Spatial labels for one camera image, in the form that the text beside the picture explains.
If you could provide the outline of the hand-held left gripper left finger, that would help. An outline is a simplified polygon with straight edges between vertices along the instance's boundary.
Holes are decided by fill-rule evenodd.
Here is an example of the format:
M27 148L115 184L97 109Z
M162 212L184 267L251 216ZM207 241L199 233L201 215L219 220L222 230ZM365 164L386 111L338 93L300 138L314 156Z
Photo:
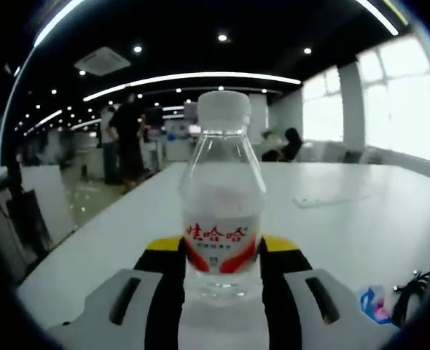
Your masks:
M73 321L47 334L59 349L177 349L186 252L181 237L151 242L86 298Z

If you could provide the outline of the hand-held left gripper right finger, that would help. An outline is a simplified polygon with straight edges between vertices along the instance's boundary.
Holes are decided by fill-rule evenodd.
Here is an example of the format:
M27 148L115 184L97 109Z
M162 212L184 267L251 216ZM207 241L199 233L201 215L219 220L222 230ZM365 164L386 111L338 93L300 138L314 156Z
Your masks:
M381 349L399 331L372 289L357 295L286 238L261 238L260 276L270 349Z

